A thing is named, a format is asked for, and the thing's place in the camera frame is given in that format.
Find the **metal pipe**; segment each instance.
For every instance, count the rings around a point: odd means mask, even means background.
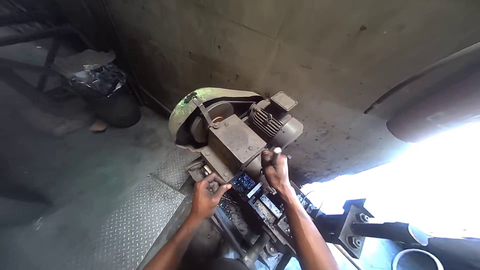
[[[427,245],[428,235],[416,227],[403,222],[352,223],[350,228],[355,234],[390,239],[413,245]]]
[[[213,214],[213,216],[215,217],[218,225],[220,225],[220,227],[222,228],[223,230],[223,237],[225,237],[227,239],[227,241],[229,242],[229,244],[232,246],[232,248],[240,255],[240,259],[244,259],[246,254],[245,254],[245,251],[243,251],[243,249],[241,248],[240,244],[238,243],[238,241],[235,239],[235,236],[233,235],[233,233],[228,229],[227,225],[225,225],[225,223],[223,222],[222,218],[218,215],[217,212],[215,212]]]

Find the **metal bar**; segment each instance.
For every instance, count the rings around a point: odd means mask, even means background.
[[[58,38],[53,39],[53,44],[50,50],[48,50],[47,57],[45,58],[45,68],[52,67],[53,62],[55,61],[55,57],[60,49],[60,40]],[[47,84],[48,74],[42,73],[40,79],[38,80],[38,84],[36,85],[36,89],[40,92],[43,92],[45,89],[45,85]]]
[[[74,28],[71,25],[63,25],[63,26],[58,26],[58,27],[50,28],[43,31],[38,31],[35,33],[2,37],[0,38],[0,47],[17,44],[17,43],[34,41],[37,39],[44,39],[47,37],[54,37],[54,36],[58,36],[66,33],[72,33],[72,32],[74,32]]]
[[[291,259],[292,259],[291,253],[284,254],[280,259],[280,261],[278,262],[278,264],[276,265],[275,270],[284,270]]]
[[[48,75],[53,75],[53,76],[61,76],[60,73],[46,67],[42,66],[37,66],[37,65],[32,65],[32,64],[27,64],[27,63],[22,63],[18,62],[15,60],[9,60],[9,59],[4,59],[0,58],[0,68],[13,68],[13,69],[24,69],[24,70],[30,70],[30,71],[35,71],[35,72],[42,72]]]
[[[0,16],[0,26],[26,24],[31,22],[42,22],[50,19],[47,14],[14,12]]]
[[[340,250],[340,252],[343,254],[343,256],[345,256],[345,258],[347,258],[347,260],[349,260],[353,266],[355,266],[355,268],[357,268],[358,270],[363,270],[362,267],[360,267],[352,258],[352,256],[350,256],[343,248],[341,245],[338,245],[338,244],[334,244],[334,246]]]
[[[245,251],[241,248],[240,244],[238,243],[237,239],[235,239],[235,236],[233,233],[228,229],[227,225],[223,222],[222,218],[218,215],[217,212],[213,214],[213,217],[216,219],[217,223],[220,225],[220,227],[223,230],[223,236],[227,239],[227,241],[230,243],[232,248],[240,255],[241,259],[244,259],[246,254]]]
[[[263,182],[258,182],[258,184],[247,194],[247,197],[250,199],[255,192],[263,185]]]
[[[11,68],[0,67],[0,79],[3,80],[10,87],[15,89],[18,93],[29,99],[33,104],[40,109],[51,110],[51,102],[45,98],[41,93],[36,91],[33,85],[29,84]]]

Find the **diamond plate floor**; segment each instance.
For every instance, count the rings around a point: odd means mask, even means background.
[[[135,270],[184,198],[149,175],[65,269]]]
[[[189,176],[186,166],[199,156],[200,153],[177,147],[168,153],[167,160],[160,164],[153,176],[179,191]]]

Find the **metal rod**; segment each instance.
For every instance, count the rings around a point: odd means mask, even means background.
[[[347,258],[347,260],[349,260],[353,266],[355,266],[355,268],[357,268],[358,270],[363,270],[362,267],[360,267],[354,260],[353,258],[342,248],[341,245],[338,245],[338,244],[334,244],[334,246],[340,250],[340,252],[343,254],[343,256],[345,256],[345,258]]]
[[[275,149],[273,149],[273,156],[272,156],[272,160],[270,161],[272,166],[276,165],[276,161],[281,154],[282,154],[282,148],[275,147]]]
[[[0,38],[0,47],[17,44],[17,43],[34,41],[37,39],[43,39],[47,37],[53,37],[53,36],[58,36],[66,33],[72,33],[72,32],[75,32],[75,30],[71,25],[63,25],[63,26],[58,26],[58,27],[50,28],[43,31],[37,31],[35,33],[2,37]]]
[[[213,214],[213,217],[215,217],[217,223],[222,228],[222,230],[224,232],[223,236],[227,239],[227,241],[230,243],[232,248],[240,255],[240,258],[243,260],[246,256],[246,253],[245,253],[245,251],[243,251],[240,244],[235,239],[235,236],[233,235],[233,233],[228,229],[228,227],[225,225],[222,218],[217,214],[217,212],[215,212]]]
[[[57,53],[60,49],[60,40],[58,38],[53,39],[53,43],[51,48],[48,50],[47,57],[45,58],[45,68],[51,68],[53,62],[55,61],[55,58],[57,57]],[[36,85],[36,88],[38,91],[43,92],[45,89],[45,85],[47,84],[47,79],[48,79],[48,74],[43,73],[38,80],[38,84]]]
[[[43,22],[54,19],[47,14],[31,12],[14,12],[8,15],[0,16],[0,26],[26,24],[31,22]]]
[[[154,96],[152,96],[152,94],[150,94],[147,90],[145,90],[145,88],[143,88],[143,86],[141,86],[141,85],[139,84],[138,87],[139,87],[145,94],[147,94],[147,96],[149,96],[151,99],[153,99],[153,101],[155,101],[158,105],[160,105],[160,107],[162,107],[162,109],[166,110],[169,114],[172,113],[172,110],[170,110],[169,108],[167,108],[167,106],[163,105],[162,102],[158,101],[158,99],[156,99]]]

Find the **metal shavings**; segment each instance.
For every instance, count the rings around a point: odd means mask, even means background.
[[[240,193],[247,194],[249,191],[252,190],[256,185],[255,181],[252,180],[246,173],[243,173],[239,177],[233,179],[232,186]],[[253,195],[257,195],[260,193],[260,189],[257,190]]]

